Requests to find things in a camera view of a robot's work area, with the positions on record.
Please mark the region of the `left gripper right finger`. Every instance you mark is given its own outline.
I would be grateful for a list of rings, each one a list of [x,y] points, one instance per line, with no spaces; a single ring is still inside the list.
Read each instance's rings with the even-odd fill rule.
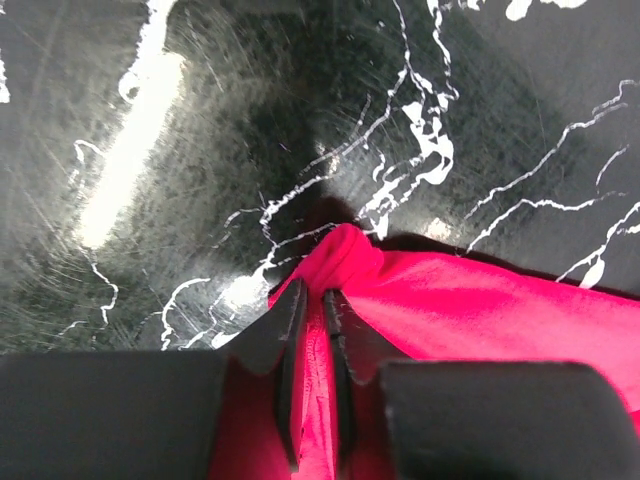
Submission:
[[[594,369],[417,361],[323,299],[343,479],[635,479],[639,438]]]

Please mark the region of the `crimson red polo shirt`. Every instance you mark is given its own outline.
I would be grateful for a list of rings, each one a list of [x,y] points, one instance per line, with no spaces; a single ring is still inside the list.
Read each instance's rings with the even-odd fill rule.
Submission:
[[[355,313],[417,361],[568,362],[601,374],[639,438],[639,303],[524,275],[484,259],[435,250],[408,235],[374,243],[344,224],[328,234],[268,297],[295,281],[307,290],[296,347],[292,426],[299,466],[287,479],[339,475],[336,380],[324,296],[339,291]]]

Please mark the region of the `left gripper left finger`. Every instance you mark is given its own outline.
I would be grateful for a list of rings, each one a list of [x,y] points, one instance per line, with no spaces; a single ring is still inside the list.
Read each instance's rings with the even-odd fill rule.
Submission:
[[[292,282],[216,350],[7,354],[5,479],[287,479],[299,466]]]

